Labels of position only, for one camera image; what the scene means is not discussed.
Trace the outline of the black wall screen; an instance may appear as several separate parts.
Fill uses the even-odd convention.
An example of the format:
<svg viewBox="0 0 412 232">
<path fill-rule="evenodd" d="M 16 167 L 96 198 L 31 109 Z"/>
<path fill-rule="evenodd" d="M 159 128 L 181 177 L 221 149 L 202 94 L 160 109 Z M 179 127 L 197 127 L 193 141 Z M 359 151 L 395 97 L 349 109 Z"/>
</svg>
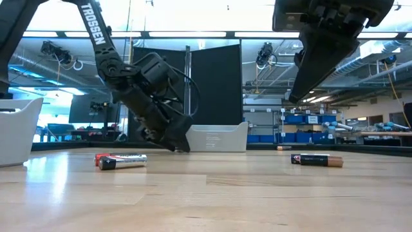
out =
<svg viewBox="0 0 412 232">
<path fill-rule="evenodd" d="M 74 95 L 71 100 L 69 123 L 119 122 L 120 103 L 110 95 Z"/>
</svg>

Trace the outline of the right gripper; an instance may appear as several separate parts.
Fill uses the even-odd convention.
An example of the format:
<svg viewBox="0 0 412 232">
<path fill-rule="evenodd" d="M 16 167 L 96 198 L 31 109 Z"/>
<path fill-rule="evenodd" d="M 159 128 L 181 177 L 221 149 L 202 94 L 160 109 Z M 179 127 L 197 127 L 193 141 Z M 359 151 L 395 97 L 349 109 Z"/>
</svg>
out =
<svg viewBox="0 0 412 232">
<path fill-rule="evenodd" d="M 361 31 L 378 26 L 394 1 L 308 0 L 299 35 L 303 49 L 294 55 L 298 72 L 288 100 L 299 102 L 333 73 L 358 47 Z"/>
</svg>

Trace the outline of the silver ventilation duct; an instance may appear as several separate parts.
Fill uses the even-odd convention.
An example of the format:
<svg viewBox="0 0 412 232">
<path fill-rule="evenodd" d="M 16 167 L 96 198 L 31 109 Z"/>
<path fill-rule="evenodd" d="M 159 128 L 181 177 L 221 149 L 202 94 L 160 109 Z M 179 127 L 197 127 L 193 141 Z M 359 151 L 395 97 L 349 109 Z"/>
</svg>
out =
<svg viewBox="0 0 412 232">
<path fill-rule="evenodd" d="M 338 78 L 347 75 L 368 63 L 372 63 L 389 56 L 400 53 L 400 47 L 408 44 L 408 40 L 393 40 L 393 41 L 368 41 L 360 46 L 360 55 L 347 63 L 338 67 L 330 78 Z"/>
</svg>

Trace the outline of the grey plastic bin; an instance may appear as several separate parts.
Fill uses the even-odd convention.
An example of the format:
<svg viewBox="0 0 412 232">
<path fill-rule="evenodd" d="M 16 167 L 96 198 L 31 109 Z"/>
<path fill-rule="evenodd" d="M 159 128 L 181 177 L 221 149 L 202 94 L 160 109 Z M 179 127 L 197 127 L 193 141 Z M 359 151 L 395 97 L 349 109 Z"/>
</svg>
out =
<svg viewBox="0 0 412 232">
<path fill-rule="evenodd" d="M 28 161 L 43 100 L 42 97 L 0 100 L 0 109 L 18 109 L 9 113 L 0 111 L 0 168 Z"/>
<path fill-rule="evenodd" d="M 192 125 L 186 137 L 192 152 L 244 153 L 248 123 L 238 125 Z"/>
</svg>

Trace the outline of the black aluminium table frame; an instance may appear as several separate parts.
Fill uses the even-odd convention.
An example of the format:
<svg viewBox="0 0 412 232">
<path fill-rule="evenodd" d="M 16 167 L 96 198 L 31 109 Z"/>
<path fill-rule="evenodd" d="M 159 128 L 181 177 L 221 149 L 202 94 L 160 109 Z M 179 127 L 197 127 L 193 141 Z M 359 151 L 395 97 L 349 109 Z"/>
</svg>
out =
<svg viewBox="0 0 412 232">
<path fill-rule="evenodd" d="M 351 153 L 369 153 L 374 155 L 387 155 L 394 157 L 412 158 L 412 147 L 402 146 L 370 146 L 370 145 L 347 145 L 347 144 L 293 144 L 292 150 L 308 151 L 342 151 Z M 147 142 L 35 142 L 32 151 L 65 150 L 76 148 L 135 148 L 135 149 L 161 149 L 156 144 Z"/>
</svg>

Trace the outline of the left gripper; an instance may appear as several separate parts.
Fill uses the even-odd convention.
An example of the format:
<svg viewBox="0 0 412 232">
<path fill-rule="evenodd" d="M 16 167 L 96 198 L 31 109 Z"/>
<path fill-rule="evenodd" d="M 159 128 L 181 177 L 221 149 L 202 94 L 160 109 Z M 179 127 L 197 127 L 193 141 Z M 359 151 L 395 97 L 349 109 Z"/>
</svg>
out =
<svg viewBox="0 0 412 232">
<path fill-rule="evenodd" d="M 122 101 L 135 114 L 143 126 L 140 134 L 144 140 L 170 151 L 190 152 L 186 134 L 193 119 L 170 105 L 178 100 L 165 96 L 172 86 L 159 93 L 147 94 L 138 85 L 137 73 L 111 73 L 113 98 Z"/>
</svg>

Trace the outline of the black ceiling-hung device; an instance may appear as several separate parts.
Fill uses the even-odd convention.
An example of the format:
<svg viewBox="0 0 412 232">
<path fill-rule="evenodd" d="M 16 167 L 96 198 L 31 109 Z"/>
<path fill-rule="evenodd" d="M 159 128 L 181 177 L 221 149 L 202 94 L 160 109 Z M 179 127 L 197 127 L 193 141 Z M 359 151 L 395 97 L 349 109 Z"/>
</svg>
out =
<svg viewBox="0 0 412 232">
<path fill-rule="evenodd" d="M 264 66 L 272 62 L 277 63 L 277 56 L 274 54 L 272 43 L 265 42 L 257 53 L 256 64 Z"/>
<path fill-rule="evenodd" d="M 41 53 L 56 58 L 61 64 L 70 64 L 73 60 L 69 51 L 63 50 L 60 46 L 56 46 L 51 41 L 42 42 Z"/>
</svg>

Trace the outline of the wooden workbench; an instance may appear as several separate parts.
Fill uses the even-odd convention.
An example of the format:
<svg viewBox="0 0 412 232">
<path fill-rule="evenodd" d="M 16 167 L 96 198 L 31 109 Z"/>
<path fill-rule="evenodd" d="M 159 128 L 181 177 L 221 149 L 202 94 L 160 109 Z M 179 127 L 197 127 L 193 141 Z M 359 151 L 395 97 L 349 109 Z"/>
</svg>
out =
<svg viewBox="0 0 412 232">
<path fill-rule="evenodd" d="M 345 137 L 361 137 L 361 136 L 392 136 L 392 137 L 412 137 L 412 132 L 400 131 L 342 131 L 339 135 Z"/>
</svg>

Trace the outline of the red black AA battery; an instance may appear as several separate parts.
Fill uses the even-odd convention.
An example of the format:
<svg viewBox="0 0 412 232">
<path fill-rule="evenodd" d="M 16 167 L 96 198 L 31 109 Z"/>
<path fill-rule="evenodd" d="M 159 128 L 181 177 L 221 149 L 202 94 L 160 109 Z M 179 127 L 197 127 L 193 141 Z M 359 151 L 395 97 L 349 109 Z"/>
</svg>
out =
<svg viewBox="0 0 412 232">
<path fill-rule="evenodd" d="M 94 158 L 95 166 L 99 165 L 99 160 L 101 157 L 107 157 L 107 156 L 110 156 L 110 153 L 97 153 Z"/>
</svg>

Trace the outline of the metal shelf rack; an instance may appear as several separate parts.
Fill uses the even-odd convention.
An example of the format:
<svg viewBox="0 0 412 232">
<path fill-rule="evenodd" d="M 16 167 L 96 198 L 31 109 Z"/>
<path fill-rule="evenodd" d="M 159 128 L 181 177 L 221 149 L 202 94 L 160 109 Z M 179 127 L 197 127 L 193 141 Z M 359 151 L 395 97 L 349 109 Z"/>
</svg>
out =
<svg viewBox="0 0 412 232">
<path fill-rule="evenodd" d="M 285 124 L 286 115 L 303 115 L 305 122 L 302 124 Z M 308 108 L 287 108 L 285 106 L 245 106 L 243 120 L 248 123 L 249 144 L 289 144 L 297 143 L 295 134 L 328 133 L 332 122 L 322 123 L 323 115 L 335 115 L 336 121 L 341 119 L 341 113 L 337 110 L 328 111 L 324 108 L 310 110 Z"/>
</svg>

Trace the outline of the black folding partition screen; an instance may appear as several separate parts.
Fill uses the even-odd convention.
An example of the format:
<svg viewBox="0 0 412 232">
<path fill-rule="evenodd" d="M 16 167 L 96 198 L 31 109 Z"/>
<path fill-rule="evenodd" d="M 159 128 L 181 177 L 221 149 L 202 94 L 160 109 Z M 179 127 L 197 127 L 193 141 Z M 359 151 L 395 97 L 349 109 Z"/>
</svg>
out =
<svg viewBox="0 0 412 232">
<path fill-rule="evenodd" d="M 184 71 L 185 52 L 134 48 L 133 61 L 156 52 L 175 68 Z M 199 110 L 194 124 L 238 125 L 242 122 L 241 46 L 239 44 L 191 52 L 191 78 L 200 90 Z M 129 142 L 144 141 L 140 124 L 129 113 Z"/>
</svg>

